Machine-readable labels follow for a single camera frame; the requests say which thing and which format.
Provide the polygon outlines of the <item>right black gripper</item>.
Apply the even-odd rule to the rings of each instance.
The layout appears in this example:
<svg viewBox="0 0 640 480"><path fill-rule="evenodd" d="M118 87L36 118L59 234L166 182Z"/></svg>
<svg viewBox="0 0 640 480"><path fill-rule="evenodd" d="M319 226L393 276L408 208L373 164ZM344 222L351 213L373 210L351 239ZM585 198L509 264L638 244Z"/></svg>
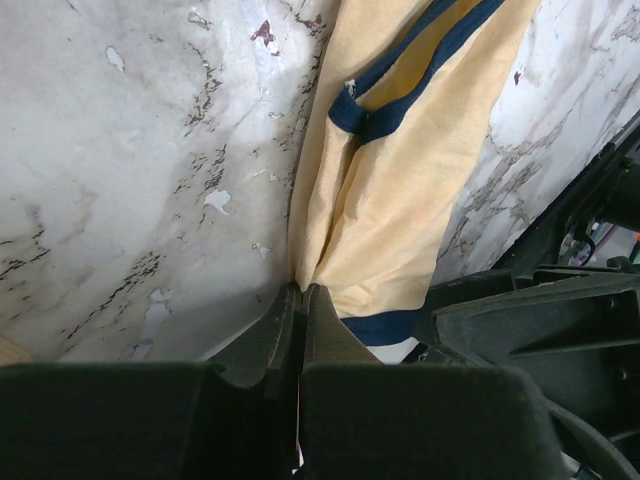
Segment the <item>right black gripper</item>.
<svg viewBox="0 0 640 480"><path fill-rule="evenodd" d="M597 251L592 226L639 231L639 116L634 115L497 261L528 276ZM439 307L425 342L469 362L517 367L539 385L639 382L639 277L596 272Z"/></svg>

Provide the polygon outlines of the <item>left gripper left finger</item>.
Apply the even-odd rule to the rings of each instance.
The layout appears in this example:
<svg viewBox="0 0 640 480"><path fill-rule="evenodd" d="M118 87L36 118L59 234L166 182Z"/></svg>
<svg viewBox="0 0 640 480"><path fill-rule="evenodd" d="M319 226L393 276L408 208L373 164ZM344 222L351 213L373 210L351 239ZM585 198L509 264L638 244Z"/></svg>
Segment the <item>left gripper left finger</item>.
<svg viewBox="0 0 640 480"><path fill-rule="evenodd" d="M298 463L301 295L204 361L1 371L5 479L287 479Z"/></svg>

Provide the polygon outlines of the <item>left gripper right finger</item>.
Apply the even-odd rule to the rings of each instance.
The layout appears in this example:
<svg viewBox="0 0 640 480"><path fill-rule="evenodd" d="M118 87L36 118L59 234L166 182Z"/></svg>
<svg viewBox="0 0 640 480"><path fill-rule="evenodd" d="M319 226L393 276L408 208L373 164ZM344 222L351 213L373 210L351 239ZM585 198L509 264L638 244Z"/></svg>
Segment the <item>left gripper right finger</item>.
<svg viewBox="0 0 640 480"><path fill-rule="evenodd" d="M313 286L300 377L303 479L561 479L550 416L513 369L385 365Z"/></svg>

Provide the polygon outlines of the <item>beige underwear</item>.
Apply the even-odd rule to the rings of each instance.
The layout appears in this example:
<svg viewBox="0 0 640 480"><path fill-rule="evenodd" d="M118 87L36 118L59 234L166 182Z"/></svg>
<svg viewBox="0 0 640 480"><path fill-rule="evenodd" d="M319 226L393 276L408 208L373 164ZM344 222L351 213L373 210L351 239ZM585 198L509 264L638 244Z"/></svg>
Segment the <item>beige underwear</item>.
<svg viewBox="0 0 640 480"><path fill-rule="evenodd" d="M288 271L364 345L409 339L535 1L344 1L297 166Z"/></svg>

